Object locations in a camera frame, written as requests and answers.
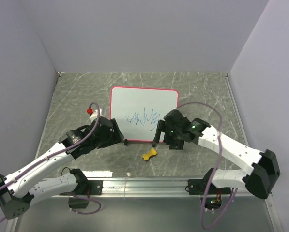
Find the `yellow bone shaped eraser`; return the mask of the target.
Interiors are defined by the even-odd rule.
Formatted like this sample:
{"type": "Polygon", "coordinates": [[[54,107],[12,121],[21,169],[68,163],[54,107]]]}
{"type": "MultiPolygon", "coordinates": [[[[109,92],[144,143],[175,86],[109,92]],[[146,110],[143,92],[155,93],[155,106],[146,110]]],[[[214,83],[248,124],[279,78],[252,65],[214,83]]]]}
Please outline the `yellow bone shaped eraser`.
{"type": "Polygon", "coordinates": [[[150,149],[150,151],[148,153],[143,154],[142,158],[145,161],[148,161],[151,157],[156,156],[156,155],[157,155],[157,151],[154,148],[152,148],[152,149],[150,149]]]}

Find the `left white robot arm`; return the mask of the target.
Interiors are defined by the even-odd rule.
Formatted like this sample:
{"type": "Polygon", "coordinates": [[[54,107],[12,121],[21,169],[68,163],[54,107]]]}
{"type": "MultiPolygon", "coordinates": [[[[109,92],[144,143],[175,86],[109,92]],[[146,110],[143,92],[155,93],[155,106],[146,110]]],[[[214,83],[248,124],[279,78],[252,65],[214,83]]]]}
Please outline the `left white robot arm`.
{"type": "Polygon", "coordinates": [[[7,220],[25,213],[30,206],[58,194],[86,195],[90,183],[80,169],[47,179],[55,169],[95,149],[109,147],[124,139],[115,119],[100,117],[91,124],[68,131],[42,156],[24,168],[0,174],[0,207],[7,220]]]}

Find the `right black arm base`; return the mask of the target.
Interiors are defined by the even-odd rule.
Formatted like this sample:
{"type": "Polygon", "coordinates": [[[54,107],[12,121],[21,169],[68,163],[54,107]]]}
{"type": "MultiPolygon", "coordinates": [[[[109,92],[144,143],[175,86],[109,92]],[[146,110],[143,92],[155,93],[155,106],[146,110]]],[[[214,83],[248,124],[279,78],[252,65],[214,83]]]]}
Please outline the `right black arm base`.
{"type": "MultiPolygon", "coordinates": [[[[202,179],[188,179],[185,191],[189,195],[204,195],[205,188],[207,185],[206,180],[202,179]]],[[[231,188],[217,188],[213,184],[210,185],[208,195],[205,201],[205,208],[208,210],[218,210],[222,207],[222,195],[230,195],[231,188]]]]}

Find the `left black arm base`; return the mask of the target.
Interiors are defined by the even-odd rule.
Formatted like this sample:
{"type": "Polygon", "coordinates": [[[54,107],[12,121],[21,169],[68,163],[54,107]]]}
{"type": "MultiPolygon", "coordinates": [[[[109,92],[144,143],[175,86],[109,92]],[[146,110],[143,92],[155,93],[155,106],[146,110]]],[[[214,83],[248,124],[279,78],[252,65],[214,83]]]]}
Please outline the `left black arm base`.
{"type": "Polygon", "coordinates": [[[102,194],[102,180],[88,180],[87,183],[80,183],[79,187],[71,191],[72,198],[68,199],[68,206],[72,210],[86,209],[92,196],[102,194]]]}

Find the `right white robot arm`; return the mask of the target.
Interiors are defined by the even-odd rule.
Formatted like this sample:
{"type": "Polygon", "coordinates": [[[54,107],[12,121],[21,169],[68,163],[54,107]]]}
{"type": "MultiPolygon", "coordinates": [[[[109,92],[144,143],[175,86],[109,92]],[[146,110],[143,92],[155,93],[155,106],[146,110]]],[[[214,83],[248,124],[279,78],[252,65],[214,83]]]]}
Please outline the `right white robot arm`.
{"type": "Polygon", "coordinates": [[[260,199],[267,199],[280,177],[280,168],[276,154],[270,150],[260,151],[237,142],[219,133],[208,122],[195,118],[189,121],[179,110],[173,109],[159,120],[156,127],[153,146],[160,142],[170,149],[182,150],[185,142],[192,142],[236,164],[237,170],[217,169],[214,176],[203,181],[203,188],[214,193],[222,188],[246,189],[260,199]]]}

